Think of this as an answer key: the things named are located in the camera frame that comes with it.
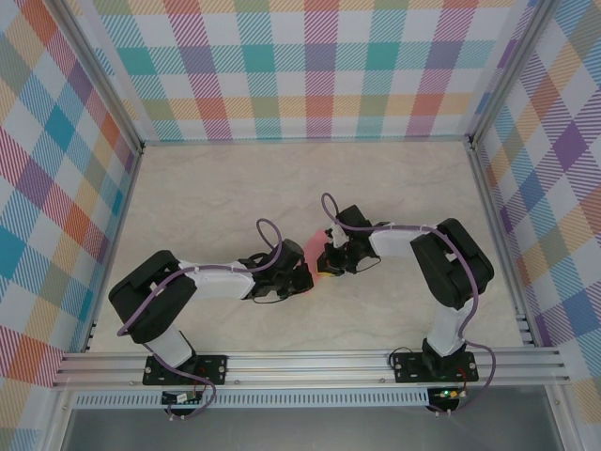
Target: aluminum rail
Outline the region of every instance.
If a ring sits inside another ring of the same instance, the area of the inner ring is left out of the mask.
[[[476,358],[481,386],[490,374],[487,352],[471,350]],[[553,385],[569,382],[559,351],[554,348],[495,349],[496,386]],[[219,352],[199,352],[219,354]],[[391,386],[438,387],[449,383],[394,382],[388,367],[388,350],[229,352],[226,383],[219,390],[370,388]],[[54,381],[59,391],[157,390],[142,384],[147,353],[65,354]]]

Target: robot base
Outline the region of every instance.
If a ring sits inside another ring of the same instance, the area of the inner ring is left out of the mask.
[[[456,365],[440,371],[437,376],[424,365],[422,352],[396,352],[392,356],[391,363],[396,383],[476,382],[479,379],[476,361],[471,352],[461,352]]]
[[[195,354],[182,365],[178,366],[177,369],[208,379],[215,385],[224,385],[225,374],[227,372],[227,356]],[[195,385],[196,383],[198,382],[165,369],[152,356],[146,359],[146,368],[144,370],[144,377],[142,378],[143,385],[169,386]]]

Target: colorful plaid backdrop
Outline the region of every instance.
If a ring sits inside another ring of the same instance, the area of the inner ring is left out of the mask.
[[[564,0],[482,158],[546,345],[601,439],[601,1]]]
[[[0,2],[0,450],[31,449],[105,269],[134,153],[42,0]]]
[[[69,2],[140,133],[162,141],[463,135],[527,4]]]

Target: marble floor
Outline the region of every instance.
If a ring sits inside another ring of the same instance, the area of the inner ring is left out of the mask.
[[[521,346],[499,261],[462,143],[234,144],[147,148],[110,274],[109,288],[155,251],[195,262],[230,262],[267,248],[254,228],[274,221],[303,246],[329,224],[319,198],[357,204],[373,223],[462,222],[493,261],[496,277],[466,336]],[[193,299],[176,320],[197,350],[419,348],[435,300],[414,258],[370,271],[322,277],[274,305]],[[143,350],[116,336],[121,322],[105,299],[92,351]]]

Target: purple cable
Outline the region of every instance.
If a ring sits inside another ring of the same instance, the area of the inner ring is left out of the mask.
[[[275,234],[278,237],[277,247],[274,247],[268,241],[268,239],[265,237],[265,235],[263,234],[263,231],[261,230],[261,223],[269,224],[273,228],[273,230],[275,231]],[[276,224],[274,224],[269,219],[265,219],[265,218],[260,218],[260,219],[258,219],[256,221],[256,229],[258,230],[259,235],[261,236],[261,238],[263,239],[263,241],[271,249],[276,249],[275,255],[273,256],[273,258],[270,261],[268,261],[265,265],[258,266],[256,268],[251,268],[251,269],[248,269],[248,268],[232,268],[231,266],[227,266],[227,265],[198,265],[198,266],[190,266],[188,268],[182,268],[181,270],[175,271],[172,274],[170,274],[168,277],[166,277],[162,282],[160,282],[152,290],[152,292],[148,296],[146,296],[146,299],[144,299],[144,301],[140,304],[140,306],[138,307],[138,309],[135,312],[133,312],[133,315],[131,315],[131,317],[125,322],[125,324],[123,324],[123,327],[121,327],[121,329],[119,329],[116,334],[118,336],[127,335],[128,334],[128,329],[140,317],[140,315],[142,315],[142,312],[144,312],[144,310],[148,307],[148,305],[152,302],[152,300],[157,297],[157,295],[167,286],[167,284],[169,284],[169,282],[171,282],[176,277],[180,277],[182,274],[185,274],[186,272],[203,271],[203,270],[224,270],[224,271],[230,271],[230,272],[259,272],[259,271],[266,270],[268,267],[270,267],[271,265],[273,265],[277,261],[277,259],[280,256],[280,254],[282,253],[282,233],[280,232],[280,229],[277,227]],[[209,385],[211,387],[211,389],[212,389],[211,396],[208,399],[208,401],[205,403],[205,405],[203,405],[202,407],[199,407],[194,412],[190,413],[189,415],[186,415],[183,418],[181,416],[179,416],[179,415],[173,414],[171,412],[171,406],[168,406],[167,407],[167,411],[172,415],[172,418],[175,417],[175,418],[178,418],[180,420],[184,420],[185,418],[192,418],[192,417],[196,416],[197,414],[199,414],[200,412],[203,412],[215,400],[215,397],[217,396],[217,389],[216,389],[215,384],[213,382],[209,381],[208,379],[201,378],[200,376],[196,376],[194,374],[186,373],[184,371],[179,371],[178,369],[173,368],[172,366],[168,365],[161,357],[159,357],[157,354],[155,354],[152,351],[152,349],[149,348],[146,344],[143,345],[143,346],[147,350],[149,350],[150,352],[152,352],[153,355],[154,355],[154,358],[157,360],[157,362],[159,362],[159,364],[161,364],[168,371],[171,371],[172,373],[177,374],[179,376],[182,376],[184,378],[189,378],[189,379],[192,379],[194,381],[199,381],[201,383],[204,383],[205,385]]]
[[[326,198],[329,198],[329,200],[333,204],[334,209],[336,210],[336,215],[340,212],[340,210],[338,209],[338,204],[336,203],[336,200],[333,198],[333,196],[330,193],[324,193],[321,195],[321,207],[326,212],[328,217],[335,224],[339,225],[342,228],[345,228],[346,230],[352,230],[355,232],[381,231],[381,230],[411,230],[411,231],[418,231],[418,230],[422,231],[423,230],[426,232],[433,233],[434,235],[439,237],[441,240],[443,240],[444,243],[447,246],[449,246],[449,248],[456,255],[457,260],[459,260],[459,263],[463,267],[463,270],[466,272],[466,275],[468,276],[468,279],[470,280],[471,292],[473,293],[473,307],[471,308],[470,313],[466,316],[464,321],[461,323],[461,326],[459,326],[459,331],[458,331],[459,338],[463,339],[468,345],[472,346],[473,348],[479,348],[481,350],[486,350],[490,354],[490,359],[492,361],[492,365],[490,367],[490,375],[488,376],[488,379],[486,380],[485,385],[484,385],[484,387],[482,387],[482,390],[480,391],[480,393],[476,396],[476,398],[474,398],[472,400],[472,402],[470,402],[469,404],[467,404],[465,406],[461,406],[460,408],[456,409],[455,412],[457,412],[459,410],[467,409],[478,398],[480,398],[482,393],[484,393],[485,390],[490,386],[490,383],[492,382],[493,378],[495,377],[495,372],[497,371],[497,356],[495,355],[495,352],[490,347],[488,347],[486,345],[481,345],[479,343],[473,343],[473,342],[467,340],[463,336],[463,331],[465,331],[466,326],[468,325],[468,323],[471,321],[471,319],[476,314],[476,310],[478,310],[478,303],[480,302],[480,297],[478,295],[478,285],[476,284],[476,280],[473,277],[473,273],[471,272],[470,265],[468,265],[468,262],[466,261],[466,259],[461,255],[461,253],[459,252],[459,249],[456,248],[456,246],[451,242],[451,240],[449,240],[449,238],[445,234],[443,234],[440,231],[438,231],[437,229],[435,229],[433,227],[429,227],[427,225],[417,225],[417,226],[416,225],[401,225],[401,226],[400,225],[381,225],[381,226],[374,226],[374,227],[355,227],[352,225],[343,224],[340,221],[338,221],[336,219],[336,217],[333,214],[331,214],[331,212],[328,210],[328,207],[326,206]]]

